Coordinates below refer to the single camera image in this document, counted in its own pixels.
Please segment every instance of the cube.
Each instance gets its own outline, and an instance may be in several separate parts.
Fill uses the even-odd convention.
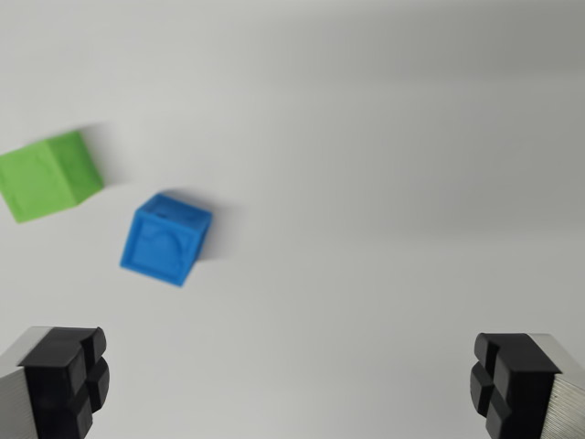
[[[201,253],[210,212],[163,194],[139,208],[121,266],[182,286]]]
[[[0,191],[16,222],[75,207],[102,188],[77,131],[0,155]]]

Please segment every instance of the cube face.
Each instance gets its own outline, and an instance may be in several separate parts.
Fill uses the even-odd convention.
[[[210,223],[209,212],[157,195],[136,212],[121,265],[180,286]]]
[[[101,176],[79,132],[53,137],[48,145],[78,203],[103,188]]]
[[[101,188],[79,133],[0,156],[0,190],[17,222],[72,208]]]

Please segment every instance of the toy block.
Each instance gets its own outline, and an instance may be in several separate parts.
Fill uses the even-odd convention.
[[[133,219],[121,266],[182,286],[196,262],[210,212],[158,194]]]
[[[73,208],[102,188],[77,131],[0,155],[0,191],[16,222]]]
[[[31,327],[0,357],[0,439],[83,439],[110,370],[100,328]]]

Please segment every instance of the black rubber finger tip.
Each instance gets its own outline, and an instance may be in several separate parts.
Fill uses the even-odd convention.
[[[88,391],[83,388],[69,404],[35,412],[38,439],[84,439],[93,424]]]
[[[52,340],[80,343],[85,353],[85,363],[90,370],[106,351],[107,343],[103,329],[80,327],[56,327],[48,334]]]
[[[20,366],[25,368],[33,405],[47,409],[68,403],[87,378],[79,344],[53,340],[39,343]]]
[[[100,359],[91,370],[87,387],[90,393],[91,410],[97,412],[103,407],[110,389],[110,368],[105,359]]]
[[[485,371],[481,363],[477,363],[472,369],[471,394],[473,407],[483,417],[487,416],[493,391],[492,377]]]

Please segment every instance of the blue cube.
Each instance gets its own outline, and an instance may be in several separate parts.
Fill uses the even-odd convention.
[[[210,212],[155,195],[136,210],[121,266],[182,286],[210,224]]]

